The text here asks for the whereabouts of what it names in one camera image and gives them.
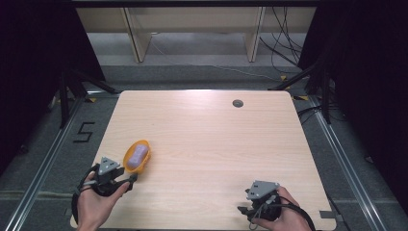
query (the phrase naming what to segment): gray floor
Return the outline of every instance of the gray floor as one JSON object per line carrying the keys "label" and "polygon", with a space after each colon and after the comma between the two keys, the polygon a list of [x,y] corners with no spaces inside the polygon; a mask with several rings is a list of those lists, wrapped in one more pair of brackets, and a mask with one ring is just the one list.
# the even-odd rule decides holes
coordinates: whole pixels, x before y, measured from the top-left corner
{"label": "gray floor", "polygon": [[[94,50],[107,77],[107,82],[119,90],[267,90],[281,82],[281,76],[289,78],[299,69],[273,56],[260,43],[255,63],[249,63],[240,34],[158,34],[153,36],[148,54],[142,64],[136,64],[127,35],[89,35]],[[270,35],[263,35],[273,44]],[[293,35],[298,44],[304,35]],[[291,53],[278,48],[285,55]],[[291,86],[293,96],[305,95],[303,87],[307,79]],[[69,225],[70,195],[79,179],[90,167],[101,142],[117,97],[98,94],[96,101],[81,102],[80,108],[67,130],[66,138],[55,161],[41,184],[35,203],[21,230],[73,230]],[[298,111],[312,106],[310,100],[294,100]],[[16,156],[0,178],[0,229],[5,228],[30,187],[35,174],[45,158],[53,140],[59,133],[60,108],[57,104],[44,116],[27,145],[30,151]],[[374,165],[364,156],[364,147],[355,137],[342,112],[331,110],[332,128],[341,142],[362,185],[367,190],[388,230],[407,230],[408,218],[399,207]],[[301,119],[304,133],[312,150],[321,181],[328,195],[333,198],[351,230],[371,230],[364,210],[344,176],[334,151],[319,124],[319,118],[310,112]],[[89,142],[78,143],[84,135],[78,135],[83,122],[91,131]],[[338,222],[336,230],[346,230]]]}

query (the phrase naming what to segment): black cable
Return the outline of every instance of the black cable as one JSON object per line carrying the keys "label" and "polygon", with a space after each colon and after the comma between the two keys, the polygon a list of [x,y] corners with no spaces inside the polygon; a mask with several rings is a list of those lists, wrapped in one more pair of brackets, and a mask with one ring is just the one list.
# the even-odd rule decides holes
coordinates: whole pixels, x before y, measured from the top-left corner
{"label": "black cable", "polygon": [[307,120],[309,120],[309,118],[311,118],[314,114],[316,114],[318,111],[314,111],[312,114],[310,114],[309,116],[307,116],[307,118],[305,120],[303,120],[303,122],[301,122],[300,124],[303,125]]}
{"label": "black cable", "polygon": [[312,219],[310,218],[310,216],[308,215],[308,213],[306,213],[306,211],[304,211],[304,210],[303,210],[302,208],[300,208],[299,206],[293,204],[289,199],[287,199],[287,198],[285,198],[285,197],[283,197],[283,196],[280,196],[280,195],[279,195],[279,197],[281,197],[281,198],[287,200],[289,204],[270,204],[270,205],[268,205],[268,206],[271,206],[271,207],[284,207],[284,208],[289,208],[289,209],[292,209],[292,210],[298,212],[301,216],[303,216],[303,218],[306,219],[307,223],[309,224],[310,229],[311,229],[312,231],[316,231],[315,225],[313,224]]}
{"label": "black cable", "polygon": [[283,59],[285,59],[286,61],[288,61],[289,63],[293,64],[293,65],[297,65],[297,63],[295,63],[294,61],[292,61],[291,59],[289,59],[288,57],[284,56],[282,53],[278,52],[277,50],[273,49],[271,46],[269,46],[266,42],[264,42],[264,40],[262,38],[259,38],[259,40],[267,47],[269,48],[269,50],[273,51],[274,53],[276,53],[277,55],[279,55],[280,57],[282,57]]}
{"label": "black cable", "polygon": [[307,112],[309,112],[309,111],[312,111],[312,110],[314,110],[314,109],[320,109],[320,108],[321,108],[321,105],[318,105],[318,106],[316,106],[316,107],[311,107],[311,108],[303,109],[303,110],[297,112],[297,115],[298,115],[298,116],[302,116],[303,114],[305,114],[305,113],[307,113]]}
{"label": "black cable", "polygon": [[[272,7],[272,10],[273,10],[273,13],[275,14],[276,19],[277,19],[278,22],[279,22],[279,25],[280,25],[279,18],[278,18],[278,16],[276,15],[276,12],[275,12],[275,10],[274,10],[273,7]],[[282,28],[281,28],[281,31],[280,31],[280,33],[279,33],[279,37],[278,37],[277,41],[280,39],[281,35],[282,35]],[[273,45],[272,55],[270,56],[270,61],[271,61],[271,63],[272,63],[273,68],[275,68],[275,69],[278,70],[278,71],[281,71],[281,70],[279,70],[279,69],[275,66],[275,64],[273,63],[273,51],[276,50],[276,45],[277,45],[277,42],[275,42],[275,44]]]}
{"label": "black cable", "polygon": [[287,7],[285,7],[285,8],[283,9],[283,15],[284,15],[284,19],[285,19],[285,20],[283,21],[283,31],[284,31],[284,35],[285,35],[286,39],[288,40],[289,46],[291,47],[292,55],[293,55],[294,59],[296,60],[296,62],[298,63],[299,56],[298,56],[297,53],[294,51],[294,47],[293,47],[293,45],[292,45],[291,38],[289,37],[289,27],[288,27],[288,19],[287,19],[287,16],[288,16],[288,8],[287,8]]}
{"label": "black cable", "polygon": [[271,33],[271,35],[273,36],[273,38],[276,40],[276,42],[277,42],[279,45],[281,45],[282,47],[284,47],[284,48],[286,48],[286,49],[292,50],[291,47],[288,47],[287,45],[284,45],[284,44],[282,44],[280,41],[278,41],[277,38],[276,38],[276,36],[275,36],[273,33]]}
{"label": "black cable", "polygon": [[289,35],[288,35],[288,31],[289,31],[289,30],[288,30],[288,20],[287,20],[288,8],[284,7],[284,21],[283,21],[282,24],[281,24],[281,21],[279,20],[279,17],[277,16],[277,13],[276,13],[276,11],[275,11],[275,8],[272,7],[272,11],[273,11],[273,13],[274,13],[274,15],[275,15],[275,18],[276,18],[276,20],[277,20],[277,22],[278,22],[278,24],[279,24],[280,29],[281,29],[281,31],[280,31],[280,33],[279,33],[278,40],[280,39],[280,36],[281,36],[282,34],[284,34],[284,36],[285,36],[286,39],[288,40],[289,45],[290,45],[290,47],[291,47],[291,51],[292,51],[293,57],[294,57],[295,61],[297,62],[297,58],[296,58],[296,57],[298,57],[298,56],[297,56],[297,54],[294,52],[294,48],[293,48],[292,43],[291,43],[291,38],[290,38]]}
{"label": "black cable", "polygon": [[87,179],[88,175],[93,172],[96,171],[99,168],[99,164],[96,164],[95,166],[91,167],[90,169],[88,169],[88,171],[85,173],[84,177],[81,179],[79,185],[77,186],[77,188],[75,189],[75,193],[72,195],[72,199],[71,199],[71,211],[72,211],[72,215],[74,216],[75,222],[78,223],[78,198],[81,194],[81,189],[84,185],[85,180]]}
{"label": "black cable", "polygon": [[275,49],[275,48],[276,48],[276,44],[277,44],[277,43],[275,42],[275,45],[273,46],[273,48],[270,48],[270,50],[272,51],[272,55],[270,56],[270,62],[272,63],[272,67],[273,67],[275,70],[277,70],[277,71],[279,71],[279,72],[282,72],[282,73],[287,73],[287,74],[293,74],[293,73],[295,73],[295,74],[297,74],[298,72],[284,71],[284,70],[278,69],[278,68],[275,66],[275,63],[273,62],[273,53],[274,53],[274,51],[276,51],[276,49]]}

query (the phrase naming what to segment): finger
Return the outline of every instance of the finger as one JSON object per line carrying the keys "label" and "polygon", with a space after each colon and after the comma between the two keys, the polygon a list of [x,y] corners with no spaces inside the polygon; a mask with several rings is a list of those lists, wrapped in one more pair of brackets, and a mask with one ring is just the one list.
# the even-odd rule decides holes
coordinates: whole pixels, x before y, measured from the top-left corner
{"label": "finger", "polygon": [[275,223],[273,221],[269,221],[269,220],[262,219],[262,218],[254,218],[251,222],[254,224],[258,224],[259,226],[264,227],[269,230],[272,230],[275,226]]}
{"label": "finger", "polygon": [[123,185],[121,185],[115,193],[113,193],[110,198],[112,198],[114,200],[114,202],[117,202],[124,193],[126,193],[127,189],[129,188],[130,183],[129,182],[125,182]]}
{"label": "finger", "polygon": [[[278,193],[279,193],[279,195],[280,196],[283,196],[283,197],[285,197],[285,198],[287,198],[288,200],[290,200],[291,201],[291,203],[293,203],[294,205],[296,205],[296,206],[299,206],[299,204],[297,203],[297,201],[296,200],[294,200],[294,198],[293,198],[293,196],[291,196],[291,194],[289,193],[289,191],[285,188],[285,187],[279,187],[278,189],[277,189],[277,191],[278,191]],[[283,199],[284,201],[283,201],[283,204],[288,204],[289,203],[289,201],[287,201],[286,199]]]}
{"label": "finger", "polygon": [[92,171],[92,172],[87,176],[87,178],[85,179],[85,182],[92,180],[92,178],[93,178],[94,175],[95,175],[95,172]]}

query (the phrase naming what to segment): wire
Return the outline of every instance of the wire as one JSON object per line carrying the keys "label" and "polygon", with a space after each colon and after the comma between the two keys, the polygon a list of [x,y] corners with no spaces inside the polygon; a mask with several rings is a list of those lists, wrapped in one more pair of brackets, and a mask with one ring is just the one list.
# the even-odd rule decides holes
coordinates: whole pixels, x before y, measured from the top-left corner
{"label": "wire", "polygon": [[[278,69],[276,66],[275,66],[275,64],[274,64],[274,61],[273,61],[273,54],[274,53],[276,53],[276,45],[279,43],[279,44],[281,44],[280,42],[279,42],[279,39],[281,38],[281,36],[282,36],[282,34],[284,34],[285,35],[285,37],[287,38],[287,40],[288,40],[288,42],[289,42],[289,44],[290,44],[290,47],[287,47],[288,49],[290,49],[291,50],[291,52],[292,52],[292,54],[293,54],[293,57],[294,57],[294,61],[290,61],[290,63],[291,64],[293,64],[293,65],[295,65],[295,66],[297,66],[297,59],[296,59],[296,56],[297,56],[297,54],[295,53],[295,52],[293,52],[294,51],[294,48],[293,48],[293,46],[292,46],[292,44],[291,44],[291,39],[289,38],[289,36],[285,33],[285,29],[284,29],[284,27],[282,26],[282,24],[281,24],[281,22],[280,22],[280,20],[279,20],[279,17],[277,16],[277,14],[276,14],[276,11],[275,11],[275,9],[272,7],[272,10],[273,10],[273,13],[274,13],[274,15],[275,15],[275,18],[276,18],[276,20],[278,21],[278,23],[279,23],[279,27],[280,27],[280,32],[279,32],[279,36],[278,36],[278,38],[276,38],[275,36],[273,36],[273,38],[275,39],[275,44],[273,45],[273,47],[269,47],[268,46],[268,48],[272,51],[272,55],[271,55],[271,58],[270,58],[270,61],[271,61],[271,63],[272,63],[272,66],[273,66],[273,68],[275,68],[277,71],[280,71],[280,72],[283,72],[283,73],[298,73],[298,72],[288,72],[288,71],[283,71],[283,70],[280,70],[280,69]],[[286,24],[286,25],[288,25],[288,23],[287,23],[287,8],[284,8],[284,24]],[[287,58],[287,57],[283,57],[283,55],[281,55],[280,53],[277,53],[278,55],[280,55],[282,58],[284,58],[285,60],[289,60],[289,58]]]}
{"label": "wire", "polygon": [[297,59],[298,59],[299,57],[298,57],[297,53],[294,52],[294,48],[293,48],[292,43],[291,43],[291,38],[289,37],[289,34],[288,34],[288,32],[289,32],[289,30],[288,30],[288,20],[287,20],[288,8],[287,8],[287,7],[284,7],[284,8],[283,8],[283,11],[284,11],[284,21],[283,21],[282,24],[281,24],[281,21],[279,20],[279,17],[278,17],[278,15],[277,15],[277,13],[276,13],[274,7],[272,7],[272,11],[273,11],[273,13],[274,13],[274,15],[275,15],[275,18],[276,18],[276,20],[277,20],[277,22],[278,22],[278,24],[279,24],[280,29],[281,29],[281,30],[280,30],[280,33],[279,33],[278,40],[280,39],[280,37],[281,37],[282,34],[286,37],[286,39],[288,40],[288,43],[289,43],[289,45],[290,45],[290,47],[291,47],[291,51],[292,51],[293,57],[294,57],[295,61],[298,62]]}
{"label": "wire", "polygon": [[252,220],[254,218],[261,218],[261,212],[264,209],[264,207],[268,207],[268,205],[267,204],[262,204],[258,208],[258,210],[255,212],[254,216],[252,217],[251,221],[249,222],[249,230],[254,231],[254,230],[256,230],[258,228],[258,226],[259,226],[258,224],[256,224],[255,227],[252,227],[252,224],[253,224]]}
{"label": "wire", "polygon": [[307,120],[309,120],[309,118],[311,118],[314,114],[316,114],[318,111],[314,111],[312,114],[310,114],[309,116],[306,117],[305,120],[303,120],[303,122],[301,122],[300,124],[303,125]]}
{"label": "wire", "polygon": [[276,40],[276,42],[277,42],[279,45],[281,45],[282,47],[284,47],[284,48],[286,48],[286,49],[292,50],[291,47],[282,44],[282,43],[276,38],[276,36],[275,36],[273,33],[270,33],[270,34],[273,36],[273,38]]}
{"label": "wire", "polygon": [[273,49],[271,46],[269,46],[266,42],[264,42],[264,40],[262,38],[259,38],[259,40],[267,47],[269,48],[269,50],[273,51],[274,53],[276,53],[278,56],[282,57],[283,59],[285,59],[286,61],[288,61],[289,63],[293,64],[293,65],[297,65],[297,63],[293,62],[292,60],[290,60],[288,57],[284,56],[282,53],[278,52],[277,50]]}
{"label": "wire", "polygon": [[[150,43],[156,48],[156,50],[158,50],[162,55],[165,56],[165,58],[167,59],[167,61],[168,61],[170,64],[174,64],[174,65],[192,65],[192,66],[198,66],[198,65],[196,65],[196,64],[178,64],[178,63],[175,63],[175,62],[173,62],[173,61],[167,56],[167,54],[166,54],[165,52],[163,52],[161,49],[159,49],[159,47],[157,47],[157,45],[153,42],[153,40],[151,40]],[[214,68],[217,68],[217,69],[222,69],[222,70],[235,71],[235,72],[239,72],[239,73],[245,74],[245,75],[268,78],[269,80],[276,81],[276,82],[282,82],[281,80],[277,80],[276,78],[269,77],[269,76],[267,76],[267,75],[248,73],[248,72],[244,72],[244,71],[237,70],[237,69],[233,69],[233,68],[222,67],[222,66],[219,66],[219,65],[208,65],[208,66],[214,67]]]}
{"label": "wire", "polygon": [[311,107],[311,108],[307,108],[307,109],[303,109],[299,112],[297,112],[297,116],[299,116],[299,118],[301,118],[305,113],[312,111],[312,110],[319,110],[321,109],[321,105],[318,105],[316,107]]}

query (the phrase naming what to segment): metal frame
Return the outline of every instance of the metal frame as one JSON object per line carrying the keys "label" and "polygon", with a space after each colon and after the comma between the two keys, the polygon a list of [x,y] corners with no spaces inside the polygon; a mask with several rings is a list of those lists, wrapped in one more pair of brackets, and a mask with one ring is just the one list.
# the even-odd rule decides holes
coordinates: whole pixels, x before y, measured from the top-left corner
{"label": "metal frame", "polygon": [[29,188],[24,193],[21,201],[19,202],[17,208],[13,212],[6,230],[20,230],[25,219],[27,218],[31,208],[33,207],[34,202],[36,201],[37,194],[44,183],[48,172],[53,166],[55,160],[57,159],[58,153],[64,143],[64,139],[71,128],[72,121],[79,111],[84,98],[76,98],[70,113],[72,116],[67,120],[65,126],[60,129],[57,134],[57,137],[54,139],[50,149],[48,150],[44,160],[42,161],[41,166],[39,167],[36,176],[31,182]]}
{"label": "metal frame", "polygon": [[[315,96],[312,95],[309,98],[312,107],[316,107],[319,105],[319,102]],[[347,182],[350,185],[351,190],[356,196],[356,199],[360,204],[360,207],[364,215],[366,216],[366,219],[369,222],[371,229],[388,230],[387,226],[385,225],[385,222],[380,217],[377,208],[372,202],[369,193],[363,186],[363,183],[360,181],[357,172],[354,170],[352,163],[348,160],[348,157],[345,154],[344,149],[340,144],[340,141],[337,138],[336,133],[334,132],[332,126],[325,122],[325,118],[323,117],[321,112],[317,112],[316,115],[320,127],[323,130],[325,137],[329,141],[330,146],[332,147],[333,152],[336,156],[336,159],[344,172],[344,176],[347,179]]]}
{"label": "metal frame", "polygon": [[76,8],[174,8],[174,7],[316,7],[321,2],[347,0],[61,0]]}

